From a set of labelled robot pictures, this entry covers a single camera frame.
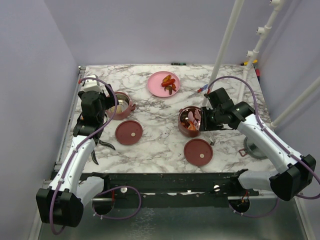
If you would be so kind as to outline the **white steamed bun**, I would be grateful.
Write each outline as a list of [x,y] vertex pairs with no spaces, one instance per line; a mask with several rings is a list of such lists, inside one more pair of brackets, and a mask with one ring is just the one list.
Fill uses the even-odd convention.
[[110,108],[109,110],[111,113],[115,112],[116,114],[120,114],[123,112],[123,106],[122,105],[118,105],[117,107],[113,106]]

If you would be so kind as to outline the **pink food tongs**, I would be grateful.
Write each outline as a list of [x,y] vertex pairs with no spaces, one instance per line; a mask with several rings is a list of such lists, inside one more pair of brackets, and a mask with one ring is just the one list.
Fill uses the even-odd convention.
[[[200,134],[200,125],[201,125],[201,114],[199,109],[190,110],[188,112],[188,125],[189,121],[193,122],[194,125],[197,127],[197,133]],[[205,140],[211,145],[214,146],[216,139],[214,138],[213,134],[211,132],[205,132],[203,134]]]

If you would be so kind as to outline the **dark red steel lunch pot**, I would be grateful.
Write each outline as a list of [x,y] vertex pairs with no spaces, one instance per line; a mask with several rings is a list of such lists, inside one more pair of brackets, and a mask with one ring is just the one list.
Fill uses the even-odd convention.
[[188,113],[189,111],[199,109],[201,114],[201,109],[196,106],[187,106],[185,108],[182,108],[179,110],[178,115],[178,129],[179,131],[186,137],[195,138],[200,135],[200,133],[197,133],[196,131],[188,130]]

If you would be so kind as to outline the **pink food plate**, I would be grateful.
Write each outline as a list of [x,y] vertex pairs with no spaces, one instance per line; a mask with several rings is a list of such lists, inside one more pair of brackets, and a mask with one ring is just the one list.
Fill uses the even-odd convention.
[[[169,90],[165,90],[165,88],[162,86],[163,79],[168,75],[171,75],[171,78],[175,79],[175,82],[174,82],[175,91],[172,90],[172,93],[170,93]],[[169,71],[157,71],[153,73],[147,80],[148,90],[150,91],[151,94],[159,98],[172,97],[179,91],[180,86],[181,86],[180,78],[173,72],[169,72]]]

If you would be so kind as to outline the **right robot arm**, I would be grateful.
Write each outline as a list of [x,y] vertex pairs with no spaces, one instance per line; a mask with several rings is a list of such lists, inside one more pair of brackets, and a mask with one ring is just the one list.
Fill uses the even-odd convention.
[[222,130],[224,125],[237,130],[252,141],[272,162],[275,171],[246,170],[230,182],[229,189],[240,196],[248,189],[266,190],[289,201],[314,179],[316,160],[310,154],[303,156],[289,147],[255,114],[254,109],[240,102],[228,109],[201,107],[199,130]]

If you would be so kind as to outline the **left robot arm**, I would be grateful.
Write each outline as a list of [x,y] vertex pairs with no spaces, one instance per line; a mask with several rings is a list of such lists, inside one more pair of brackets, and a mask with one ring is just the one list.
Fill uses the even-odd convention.
[[94,151],[103,129],[113,119],[106,116],[106,110],[117,107],[118,100],[110,84],[107,93],[100,88],[87,86],[78,93],[81,99],[81,117],[74,127],[71,147],[60,170],[47,188],[40,188],[36,203],[43,223],[50,225],[58,235],[55,226],[77,227],[82,219],[84,208],[97,195],[106,197],[111,190],[108,182],[97,176],[90,176],[83,185],[80,178],[86,162]]

